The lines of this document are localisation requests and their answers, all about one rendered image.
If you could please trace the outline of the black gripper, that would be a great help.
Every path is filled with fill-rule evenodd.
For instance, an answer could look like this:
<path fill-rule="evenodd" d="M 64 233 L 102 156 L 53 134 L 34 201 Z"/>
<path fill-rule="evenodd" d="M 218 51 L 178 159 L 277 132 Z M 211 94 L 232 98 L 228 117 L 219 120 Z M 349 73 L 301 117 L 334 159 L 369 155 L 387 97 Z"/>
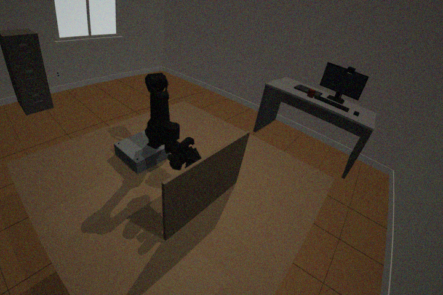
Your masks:
<path fill-rule="evenodd" d="M 180 153 L 182 153 L 181 158 L 183 164 L 185 163 L 184 160 L 186 160 L 185 168 L 201 159 L 201 156 L 199 155 L 197 149 L 192 148 L 192 146 L 189 147 L 190 144 L 194 144 L 194 139 L 192 139 L 191 137 L 186 137 L 181 143 L 176 144 L 172 149 L 173 154 L 174 150 L 180 151 Z"/>

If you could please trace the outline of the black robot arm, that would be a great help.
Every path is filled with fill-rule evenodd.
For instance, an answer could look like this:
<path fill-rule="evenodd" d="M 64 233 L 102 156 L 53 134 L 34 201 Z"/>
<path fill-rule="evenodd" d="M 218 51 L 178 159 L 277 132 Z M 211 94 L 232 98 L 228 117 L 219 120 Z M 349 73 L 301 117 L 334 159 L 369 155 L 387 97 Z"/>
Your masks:
<path fill-rule="evenodd" d="M 146 145 L 157 149 L 164 145 L 165 153 L 171 153 L 167 156 L 170 166 L 173 170 L 181 170 L 183 161 L 182 153 L 172 149 L 180 142 L 180 124 L 170 122 L 169 114 L 169 94 L 167 91 L 168 81 L 163 73 L 147 74 L 145 83 L 150 92 L 151 115 L 148 121 L 148 127 L 145 130 L 149 143 Z M 166 88 L 166 89 L 165 89 Z M 165 91 L 163 91 L 165 89 Z"/>

